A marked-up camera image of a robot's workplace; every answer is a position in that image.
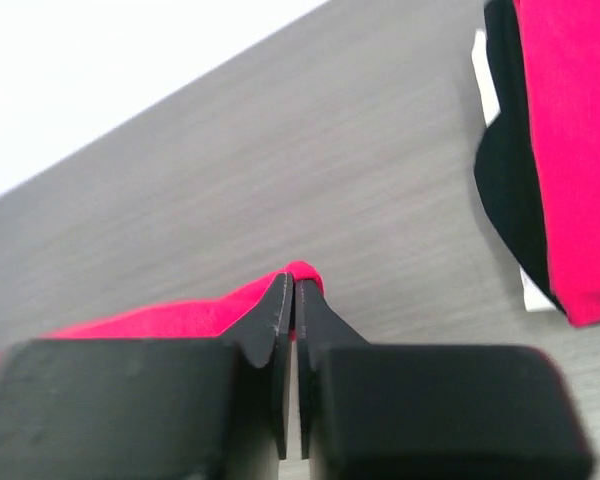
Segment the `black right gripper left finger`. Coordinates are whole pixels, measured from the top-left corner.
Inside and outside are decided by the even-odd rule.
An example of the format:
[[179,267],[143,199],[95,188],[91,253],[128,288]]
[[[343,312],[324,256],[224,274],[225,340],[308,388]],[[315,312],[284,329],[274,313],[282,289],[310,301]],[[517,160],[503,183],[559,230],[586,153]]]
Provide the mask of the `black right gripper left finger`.
[[293,278],[215,338],[32,339],[0,356],[0,479],[275,479]]

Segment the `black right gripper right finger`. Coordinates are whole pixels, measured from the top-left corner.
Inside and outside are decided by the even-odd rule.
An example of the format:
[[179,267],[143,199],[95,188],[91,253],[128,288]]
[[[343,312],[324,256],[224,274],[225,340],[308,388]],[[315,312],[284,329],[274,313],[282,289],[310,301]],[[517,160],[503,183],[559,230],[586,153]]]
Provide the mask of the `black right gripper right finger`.
[[314,479],[588,479],[563,376],[522,345],[374,344],[295,286],[302,455]]

